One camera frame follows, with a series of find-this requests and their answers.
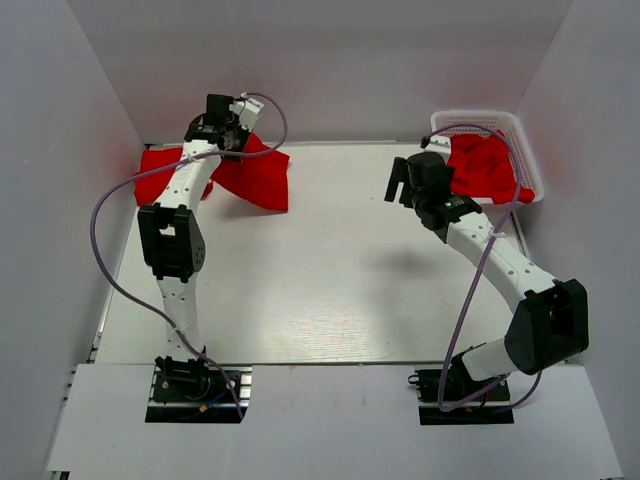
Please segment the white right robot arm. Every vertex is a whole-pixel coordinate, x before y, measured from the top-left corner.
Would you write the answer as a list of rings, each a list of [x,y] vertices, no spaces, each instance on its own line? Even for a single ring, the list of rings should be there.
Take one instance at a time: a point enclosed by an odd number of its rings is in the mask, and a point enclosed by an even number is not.
[[[503,337],[459,354],[447,352],[437,400],[470,402],[509,374],[528,376],[584,352],[589,346],[588,298],[576,279],[561,281],[540,269],[500,237],[482,207],[451,189],[454,170],[437,153],[419,153],[393,161],[384,199],[413,210],[421,224],[475,266],[513,317]]]

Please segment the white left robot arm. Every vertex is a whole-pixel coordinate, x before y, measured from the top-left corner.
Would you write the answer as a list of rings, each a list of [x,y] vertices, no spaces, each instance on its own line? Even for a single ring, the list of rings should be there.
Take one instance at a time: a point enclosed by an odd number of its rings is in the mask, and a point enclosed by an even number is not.
[[[206,246],[196,212],[211,175],[225,160],[238,160],[257,116],[203,114],[189,125],[177,165],[156,200],[137,214],[143,259],[155,277],[167,321],[168,354],[206,353],[198,324],[196,284]]]

